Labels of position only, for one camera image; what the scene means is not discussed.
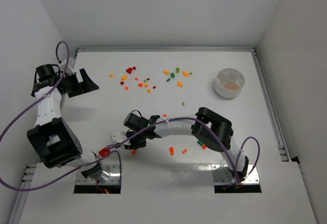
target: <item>white table surface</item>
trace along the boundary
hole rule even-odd
[[[128,75],[125,69],[133,66],[137,70]],[[177,66],[180,73],[167,83],[163,71],[174,71]],[[193,137],[168,137],[149,141],[136,155],[119,149],[123,157],[121,194],[73,194],[76,174],[72,174],[30,192],[20,223],[315,223],[297,165],[281,162],[251,53],[79,53],[75,70],[80,68],[86,69],[100,89],[66,99],[62,116],[84,151],[99,151],[110,143],[113,132],[126,131],[123,120],[133,109],[147,118],[156,114],[176,117],[205,106],[232,121],[237,144],[247,136],[259,140],[262,193],[215,194],[212,172],[192,167],[224,163],[219,153],[202,150]],[[235,99],[223,99],[214,91],[213,79],[223,68],[235,68],[245,77],[245,86]],[[184,77],[183,71],[193,75]],[[120,85],[126,74],[128,90]],[[147,77],[151,79],[148,84],[157,87],[150,94],[137,86]],[[178,87],[177,81],[184,87]],[[175,148],[174,156],[169,154],[170,146]],[[249,141],[245,153],[253,163],[255,143]],[[109,161],[117,162],[115,156]],[[49,170],[39,164],[32,187],[68,170]]]

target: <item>small plastic block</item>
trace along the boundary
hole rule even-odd
[[[174,155],[174,147],[169,147],[169,152],[170,152],[170,155]]]
[[[128,69],[126,69],[126,72],[128,72],[129,74],[132,74],[132,71],[133,71],[133,68],[128,68]]]
[[[101,151],[99,151],[100,156],[105,156],[110,153],[110,150],[107,148],[103,148]]]
[[[203,146],[203,145],[204,145],[201,141],[197,141],[197,143],[198,143],[200,146]]]

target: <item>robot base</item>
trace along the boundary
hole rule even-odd
[[[238,187],[231,186],[233,177],[227,164],[212,164],[215,193],[261,193],[260,179],[255,168],[250,175],[245,177]]]
[[[120,194],[120,169],[117,164],[103,164],[103,169],[108,178],[105,183],[99,183],[101,190],[107,190],[111,194]],[[97,182],[90,178],[84,178],[80,171],[77,172],[74,193],[102,193],[97,189]]]

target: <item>purple cable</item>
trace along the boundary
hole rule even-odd
[[[68,63],[69,63],[69,46],[67,44],[67,42],[65,41],[60,41],[58,42],[57,44],[57,47],[56,47],[56,56],[58,56],[58,48],[59,48],[59,45],[60,44],[65,44],[66,45],[66,48],[67,48],[67,63],[63,69],[63,72],[61,74],[61,76],[59,77],[59,80],[56,82],[56,84],[52,87],[52,89],[50,89],[49,92],[47,92],[43,97],[41,97],[40,99],[38,99],[37,101],[35,101],[33,104],[31,104],[30,106],[28,106],[25,110],[23,110],[20,114],[17,115],[17,117],[15,117],[8,125],[7,127],[4,129],[4,131],[1,133],[0,135],[0,142],[2,141],[2,139],[4,138],[5,134],[7,133],[7,131],[9,130],[9,128],[22,116],[24,115],[29,109],[31,109],[34,105],[40,103],[42,100],[45,99],[45,96],[50,94],[55,88],[57,88],[57,86],[59,85],[59,83],[61,82],[61,80],[63,79],[65,73],[66,73],[66,70],[68,68]],[[5,183],[4,180],[0,177],[0,184],[4,185],[5,187],[11,189],[11,190],[15,190],[15,191],[23,191],[24,189],[21,189],[21,188],[16,188],[16,187],[13,187],[13,186],[10,186],[9,184]]]
[[[240,156],[241,156],[241,153],[242,153],[242,150],[243,150],[243,147],[245,145],[245,143],[249,140],[249,139],[253,139],[256,144],[258,145],[258,153],[257,153],[257,156],[256,156],[256,159],[255,159],[255,162],[254,162],[254,165],[252,167],[252,169],[250,170],[250,172],[248,173],[248,176],[252,173],[252,171],[255,169],[256,167],[256,164],[258,163],[258,160],[259,160],[259,156],[260,156],[260,144],[259,144],[259,141],[255,138],[255,137],[252,137],[252,136],[249,136],[248,138],[246,138],[242,145],[241,145],[241,148],[240,148],[240,152],[239,154],[237,155],[237,158],[236,158],[236,161],[235,161],[235,165],[237,165],[239,163],[239,159],[240,159]]]

